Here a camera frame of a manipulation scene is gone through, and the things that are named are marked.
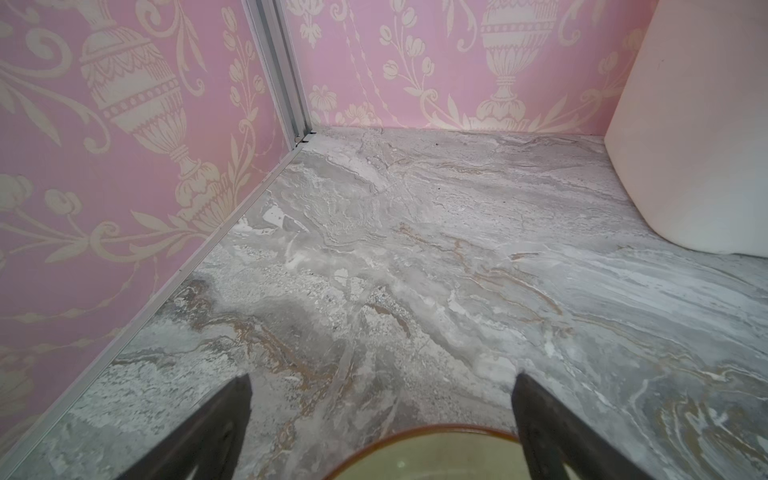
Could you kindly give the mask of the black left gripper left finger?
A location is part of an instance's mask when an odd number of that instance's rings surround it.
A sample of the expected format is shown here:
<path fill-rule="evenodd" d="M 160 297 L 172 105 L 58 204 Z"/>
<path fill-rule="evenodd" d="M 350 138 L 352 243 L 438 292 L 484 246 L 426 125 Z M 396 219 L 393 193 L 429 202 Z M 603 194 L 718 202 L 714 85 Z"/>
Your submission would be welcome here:
<path fill-rule="evenodd" d="M 119 477 L 231 479 L 251 416 L 252 385 L 233 378 Z"/>

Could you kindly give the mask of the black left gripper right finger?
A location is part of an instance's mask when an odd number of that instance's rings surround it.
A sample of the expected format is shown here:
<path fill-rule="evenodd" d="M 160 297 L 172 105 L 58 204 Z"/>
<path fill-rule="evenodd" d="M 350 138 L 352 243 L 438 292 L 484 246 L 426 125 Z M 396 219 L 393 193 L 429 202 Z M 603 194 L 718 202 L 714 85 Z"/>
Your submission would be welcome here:
<path fill-rule="evenodd" d="M 533 479 L 650 477 L 530 375 L 517 375 L 511 406 Z"/>

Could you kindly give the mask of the large pale yellow plate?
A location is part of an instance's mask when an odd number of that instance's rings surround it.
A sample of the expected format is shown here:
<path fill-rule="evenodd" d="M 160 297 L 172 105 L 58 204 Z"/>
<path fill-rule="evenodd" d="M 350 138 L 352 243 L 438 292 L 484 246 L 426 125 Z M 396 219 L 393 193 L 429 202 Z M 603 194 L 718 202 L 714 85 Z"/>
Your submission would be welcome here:
<path fill-rule="evenodd" d="M 516 436 L 488 427 L 429 425 L 352 454 L 328 479 L 529 479 Z"/>

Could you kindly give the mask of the white plastic bin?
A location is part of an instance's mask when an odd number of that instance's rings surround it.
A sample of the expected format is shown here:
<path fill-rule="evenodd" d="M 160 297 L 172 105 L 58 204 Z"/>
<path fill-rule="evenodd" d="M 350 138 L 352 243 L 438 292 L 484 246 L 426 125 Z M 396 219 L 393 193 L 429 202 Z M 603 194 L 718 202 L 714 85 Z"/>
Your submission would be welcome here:
<path fill-rule="evenodd" d="M 767 5 L 662 1 L 605 145 L 630 199 L 664 239 L 767 253 Z"/>

